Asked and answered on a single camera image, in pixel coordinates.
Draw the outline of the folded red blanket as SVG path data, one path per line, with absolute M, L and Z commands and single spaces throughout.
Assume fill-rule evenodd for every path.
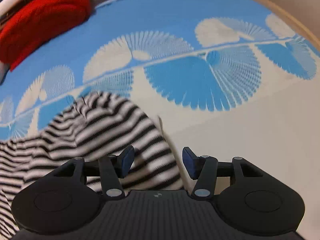
M 1 63 L 14 70 L 37 48 L 82 24 L 91 15 L 90 0 L 33 0 L 1 30 Z

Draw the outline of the black white striped garment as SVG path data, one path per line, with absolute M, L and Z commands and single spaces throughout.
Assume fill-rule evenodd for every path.
M 135 148 L 125 191 L 179 190 L 183 182 L 174 154 L 155 122 L 132 101 L 93 92 L 54 116 L 37 135 L 1 142 L 1 236 L 11 239 L 18 226 L 11 204 L 22 189 L 75 158 L 95 161 Z

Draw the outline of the blue white patterned bedsheet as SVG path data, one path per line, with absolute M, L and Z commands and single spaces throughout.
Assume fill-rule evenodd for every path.
M 1 142 L 37 135 L 107 92 L 184 146 L 242 155 L 309 200 L 319 149 L 319 49 L 253 0 L 116 0 L 52 38 L 1 87 Z

